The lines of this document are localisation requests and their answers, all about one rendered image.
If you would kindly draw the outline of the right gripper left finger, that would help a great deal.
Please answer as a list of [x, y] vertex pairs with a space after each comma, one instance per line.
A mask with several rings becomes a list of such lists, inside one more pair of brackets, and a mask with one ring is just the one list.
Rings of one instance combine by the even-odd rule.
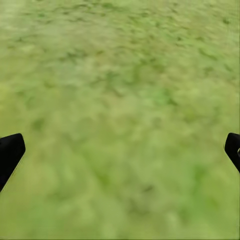
[[26, 151], [21, 133], [0, 138], [0, 192]]

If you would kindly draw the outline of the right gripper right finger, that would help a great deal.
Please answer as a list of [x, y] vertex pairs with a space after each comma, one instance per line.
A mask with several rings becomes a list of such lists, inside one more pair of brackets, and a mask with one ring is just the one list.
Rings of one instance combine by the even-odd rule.
[[225, 143], [225, 152], [240, 172], [240, 135], [229, 133]]

